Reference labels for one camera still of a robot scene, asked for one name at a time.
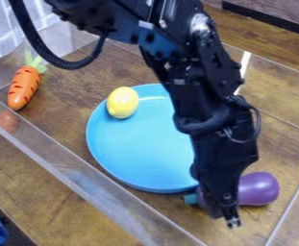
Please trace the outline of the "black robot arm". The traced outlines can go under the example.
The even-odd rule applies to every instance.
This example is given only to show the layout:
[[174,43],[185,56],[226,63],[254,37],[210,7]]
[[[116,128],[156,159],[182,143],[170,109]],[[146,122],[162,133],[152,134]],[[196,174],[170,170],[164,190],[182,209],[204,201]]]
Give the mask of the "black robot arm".
[[258,109],[236,93],[242,65],[224,48],[201,0],[45,0],[83,31],[137,44],[166,88],[177,129],[194,150],[190,173],[209,213],[230,228],[242,225],[240,182],[258,160]]

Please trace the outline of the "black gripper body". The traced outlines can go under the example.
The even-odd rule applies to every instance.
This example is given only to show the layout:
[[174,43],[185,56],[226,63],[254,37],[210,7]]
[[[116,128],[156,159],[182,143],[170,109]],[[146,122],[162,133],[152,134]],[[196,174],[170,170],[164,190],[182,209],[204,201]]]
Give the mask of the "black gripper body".
[[177,128],[190,135],[194,149],[192,175],[201,185],[221,192],[221,207],[238,206],[238,185],[245,169],[258,160],[260,120],[245,99],[230,99],[206,121],[174,116]]

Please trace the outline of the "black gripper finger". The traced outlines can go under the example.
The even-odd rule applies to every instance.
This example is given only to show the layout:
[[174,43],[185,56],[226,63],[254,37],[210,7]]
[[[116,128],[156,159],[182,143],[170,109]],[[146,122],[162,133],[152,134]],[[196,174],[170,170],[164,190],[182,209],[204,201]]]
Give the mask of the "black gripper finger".
[[210,216],[214,219],[220,219],[224,217],[222,208],[221,208],[221,192],[217,188],[209,188],[206,185],[201,185],[201,193],[204,196],[204,200],[206,202],[206,208]]
[[222,214],[225,217],[226,225],[230,229],[234,229],[242,226],[242,221],[241,221],[241,216],[238,213],[237,205],[224,206]]

